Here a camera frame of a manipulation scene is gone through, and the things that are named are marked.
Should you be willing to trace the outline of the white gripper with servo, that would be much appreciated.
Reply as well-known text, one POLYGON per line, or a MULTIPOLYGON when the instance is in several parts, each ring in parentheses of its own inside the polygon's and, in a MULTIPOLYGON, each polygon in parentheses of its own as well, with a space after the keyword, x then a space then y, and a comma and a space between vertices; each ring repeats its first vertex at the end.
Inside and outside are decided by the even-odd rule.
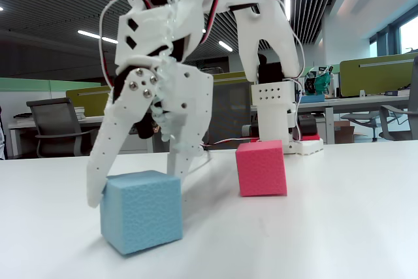
POLYGON ((147 111, 169 119, 167 174, 183 180, 195 157, 203 155, 202 139, 212 111, 212 75, 172 57, 134 56, 116 69, 114 87, 87 165, 87 200, 101 202, 106 177, 135 123, 147 111))

